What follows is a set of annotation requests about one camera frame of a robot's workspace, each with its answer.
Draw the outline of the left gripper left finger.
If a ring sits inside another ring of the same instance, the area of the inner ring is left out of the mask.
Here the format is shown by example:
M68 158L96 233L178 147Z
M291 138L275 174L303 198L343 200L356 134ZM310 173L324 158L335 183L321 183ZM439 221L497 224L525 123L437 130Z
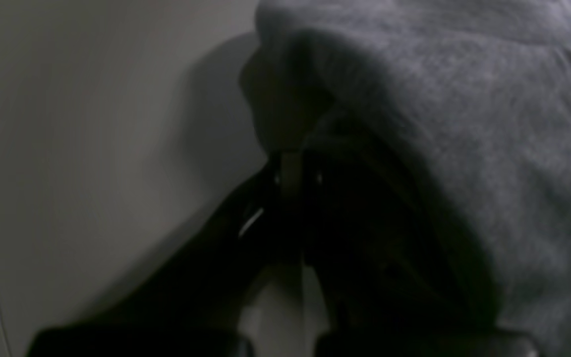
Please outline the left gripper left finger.
M300 152L274 152L190 238L125 298L36 335L30 357L255 357L238 331L268 266L298 258L287 232L303 189Z

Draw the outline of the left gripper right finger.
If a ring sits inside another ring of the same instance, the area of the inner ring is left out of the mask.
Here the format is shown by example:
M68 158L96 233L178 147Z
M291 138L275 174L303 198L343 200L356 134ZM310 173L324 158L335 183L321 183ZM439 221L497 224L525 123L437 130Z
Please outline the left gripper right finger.
M304 147L313 263L331 306L318 357L536 357L530 335L474 312L411 176L376 142Z

